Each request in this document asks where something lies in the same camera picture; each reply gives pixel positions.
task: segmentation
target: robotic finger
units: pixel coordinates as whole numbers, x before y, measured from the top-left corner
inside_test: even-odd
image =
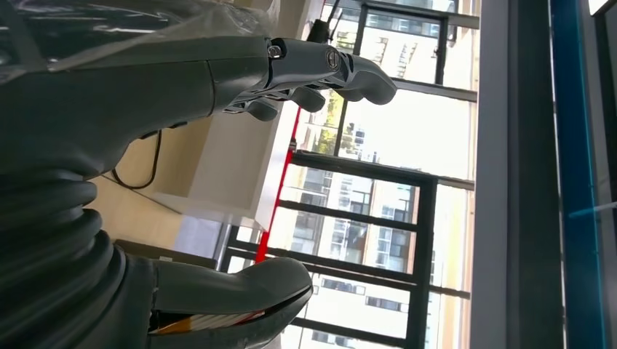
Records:
[[[325,99],[318,92],[334,89],[352,102],[366,98],[377,105],[387,104],[397,88],[373,62],[339,52],[335,48],[307,41],[273,39],[267,42],[270,74],[260,89],[240,94],[224,111],[246,111],[260,120],[273,119],[272,108],[260,99],[292,100],[302,109],[316,112]],[[259,108],[251,105],[259,101]]]

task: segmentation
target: gray pillar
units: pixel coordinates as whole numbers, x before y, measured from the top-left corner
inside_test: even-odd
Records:
[[[545,1],[482,2],[471,348],[562,348]]]

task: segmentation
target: black cable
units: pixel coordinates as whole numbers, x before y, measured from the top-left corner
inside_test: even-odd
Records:
[[[163,131],[159,130],[156,133],[156,149],[154,151],[154,162],[152,163],[152,173],[150,175],[150,179],[148,180],[148,182],[146,182],[144,185],[137,185],[137,186],[128,185],[120,179],[120,176],[118,176],[118,172],[114,168],[111,170],[111,175],[114,176],[114,179],[118,182],[118,184],[120,184],[120,186],[126,189],[130,189],[130,190],[139,190],[139,189],[147,188],[150,184],[152,184],[152,182],[154,182],[154,178],[156,176],[156,168],[159,165],[159,154],[161,153],[162,138],[163,138]]]

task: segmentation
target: glass window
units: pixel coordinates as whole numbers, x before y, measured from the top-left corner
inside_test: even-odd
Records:
[[[332,280],[329,278],[322,279],[322,286],[326,289],[335,289],[337,291],[354,294],[364,294],[366,292],[366,288],[363,286],[354,285],[349,282]]]
[[[472,179],[476,110],[475,103],[399,90],[387,105],[349,103],[345,122],[365,130],[355,151],[374,156],[362,161]]]
[[[478,90],[479,31],[463,27],[448,27],[444,80],[447,87]]]
[[[429,299],[425,349],[468,348],[471,302],[436,293]]]
[[[457,12],[465,15],[479,15],[480,11],[480,1],[474,0],[375,0],[376,2],[387,2],[390,4],[398,4],[405,5],[409,7],[419,7],[421,9],[435,9],[437,11],[443,12]],[[324,8],[324,13],[326,14],[325,18],[327,19],[327,15],[330,13],[332,9],[332,5],[335,0],[326,0],[326,6]],[[345,10],[348,11],[356,11],[351,8],[359,8],[358,4],[355,4],[359,1],[341,1],[342,7],[350,7],[343,8],[343,16],[345,17]],[[358,21],[359,13],[355,15],[355,20]]]
[[[389,76],[433,84],[438,38],[438,23],[369,14],[360,56],[377,63]]]
[[[432,284],[471,291],[474,192],[437,186]]]
[[[319,222],[315,226],[313,240],[295,235],[294,227],[305,215],[315,216]],[[347,227],[346,230],[335,230],[335,226],[340,227],[341,224]],[[278,208],[268,245],[319,257],[413,273],[415,233],[393,230],[388,235],[384,234],[382,228],[378,225]]]
[[[383,298],[367,297],[366,303],[367,305],[370,305],[371,307],[400,311],[403,313],[407,313],[409,311],[408,304],[404,304],[401,302],[395,302],[393,300],[385,300]]]
[[[250,267],[253,264],[255,264],[254,260],[246,260],[245,258],[232,256],[229,262],[229,269],[227,270],[227,273],[237,273],[242,269]]]
[[[408,304],[409,292],[319,274],[313,275],[313,284],[321,285],[319,294],[311,297],[300,317],[350,329],[405,338],[407,314],[383,306],[368,305],[367,296]]]
[[[317,175],[330,176],[328,186]],[[311,199],[309,202],[308,195],[319,196],[319,200]],[[419,195],[420,188],[409,185],[290,165],[281,199],[397,222],[416,223]],[[336,230],[364,229],[361,225],[343,224],[343,221],[336,221]]]
[[[322,20],[327,20],[332,7],[327,7],[322,13]],[[341,24],[333,35],[332,46],[342,52],[352,53],[358,32],[359,9],[344,9]],[[343,98],[333,90],[323,90],[320,92],[325,98],[324,107],[316,112],[309,113],[301,110],[298,120],[298,128],[295,139],[298,149],[313,151],[327,155],[335,155],[336,137],[338,125],[341,122],[343,112]],[[351,147],[354,138],[345,134],[343,143]]]
[[[281,333],[281,347],[284,349],[386,349],[391,348],[371,342],[364,342],[355,338],[339,334],[320,332],[289,325]]]

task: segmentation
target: plastic wrap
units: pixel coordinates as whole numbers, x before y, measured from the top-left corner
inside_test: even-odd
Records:
[[[29,71],[74,68],[148,42],[270,36],[280,9],[280,0],[271,0],[267,9],[235,7],[223,0],[9,2],[14,11],[0,16],[0,83]],[[15,21],[1,18],[10,16],[19,17],[24,26],[10,28],[6,23]],[[23,49],[31,43],[38,52]]]

